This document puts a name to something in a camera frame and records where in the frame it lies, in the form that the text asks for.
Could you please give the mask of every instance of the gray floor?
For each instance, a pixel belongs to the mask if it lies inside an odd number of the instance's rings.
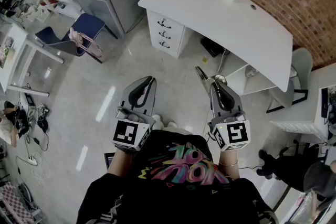
[[[44,25],[32,24],[31,33],[51,25],[62,37],[73,20],[66,16],[52,16]],[[13,181],[24,182],[30,188],[36,203],[47,216],[45,223],[75,223],[77,211],[90,183],[106,172],[104,153],[113,152],[110,120],[115,117],[122,90],[136,79],[154,76],[157,79],[154,112],[163,117],[164,123],[174,121],[178,127],[194,134],[203,135],[209,100],[200,83],[195,66],[206,73],[215,74],[218,61],[201,46],[201,36],[194,33],[179,59],[175,59],[151,46],[147,19],[120,40],[103,31],[96,39],[104,51],[105,62],[100,65],[87,55],[72,57],[61,53],[63,65],[37,53],[27,78],[32,88],[50,92],[47,98],[33,96],[37,105],[41,102],[50,110],[49,149],[42,152],[32,142],[29,153],[41,152],[44,159],[43,172],[33,176],[31,167],[18,160],[21,178],[16,169],[16,155],[27,159],[25,141],[20,139],[17,148],[8,146],[6,167]],[[18,93],[9,91],[7,98],[17,102]],[[251,124],[251,143],[238,153],[240,167],[254,167],[261,162],[258,150],[265,147],[274,156],[293,139],[291,134],[273,127],[265,115],[270,97],[265,92],[242,97],[244,109]],[[32,136],[46,146],[44,134],[35,128]],[[83,165],[78,165],[83,148],[87,154]],[[209,142],[218,159],[219,148]],[[242,177],[249,178],[260,190],[265,179],[250,169],[240,170]]]

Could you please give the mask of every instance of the person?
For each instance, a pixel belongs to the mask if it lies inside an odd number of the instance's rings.
[[[5,109],[0,114],[0,138],[13,147],[17,140],[28,130],[26,112],[18,106],[5,101]]]
[[[318,145],[314,145],[304,155],[280,156],[277,159],[260,150],[259,157],[265,164],[257,170],[257,174],[268,179],[275,174],[288,186],[300,192],[312,191],[313,199],[319,197],[322,200],[317,209],[319,213],[336,197],[336,161],[330,166],[322,163],[317,159],[318,150]]]
[[[117,147],[77,224],[278,223],[253,183],[239,178],[236,151],[221,152],[216,165],[202,136],[174,126],[153,130],[139,152]]]

